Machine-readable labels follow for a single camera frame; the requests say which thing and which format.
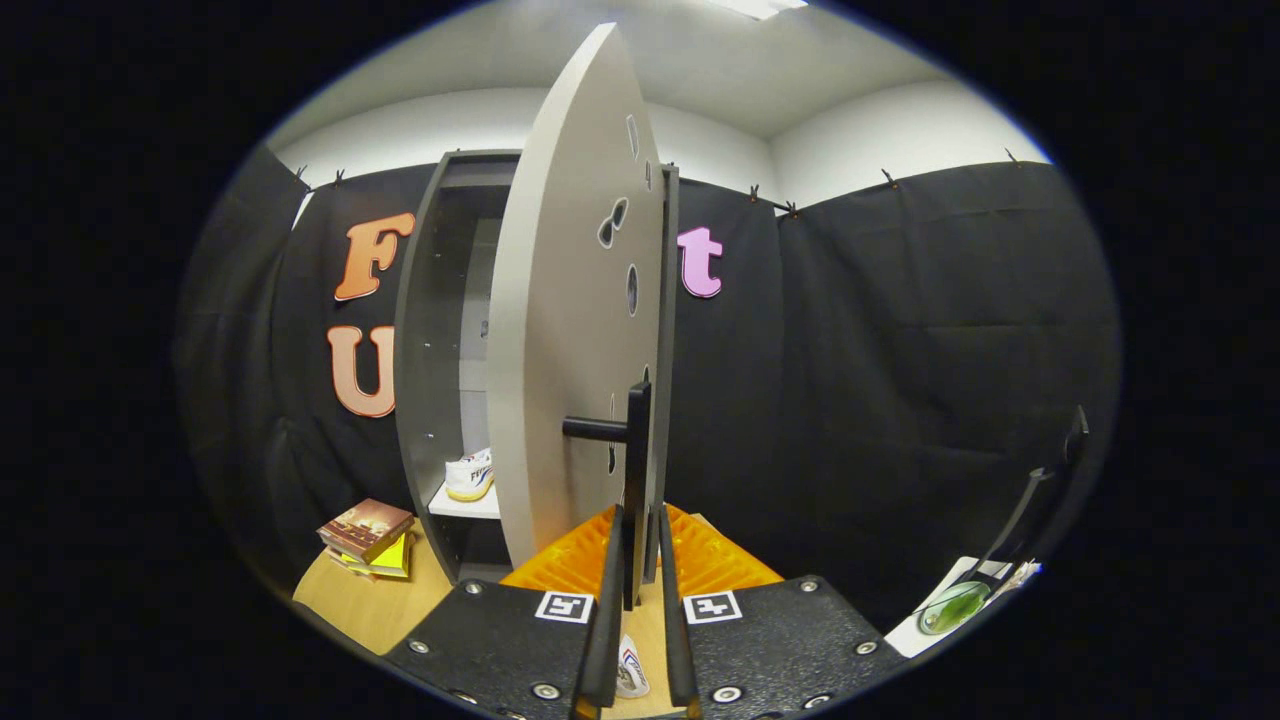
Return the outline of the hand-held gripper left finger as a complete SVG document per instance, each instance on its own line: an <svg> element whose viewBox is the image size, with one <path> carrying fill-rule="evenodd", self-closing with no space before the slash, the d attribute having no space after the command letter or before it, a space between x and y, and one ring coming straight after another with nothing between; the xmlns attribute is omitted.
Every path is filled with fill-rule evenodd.
<svg viewBox="0 0 1280 720"><path fill-rule="evenodd" d="M461 580L385 655L401 679L481 719L598 719L616 698L625 519L605 520L596 593Z"/></svg>

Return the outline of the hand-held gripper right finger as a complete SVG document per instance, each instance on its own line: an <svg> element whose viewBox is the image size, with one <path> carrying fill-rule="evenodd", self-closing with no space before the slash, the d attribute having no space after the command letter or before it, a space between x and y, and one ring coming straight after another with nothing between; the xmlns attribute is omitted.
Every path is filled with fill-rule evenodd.
<svg viewBox="0 0 1280 720"><path fill-rule="evenodd" d="M681 594L659 512L669 697L689 719L814 719L904 673L906 659L826 579Z"/></svg>

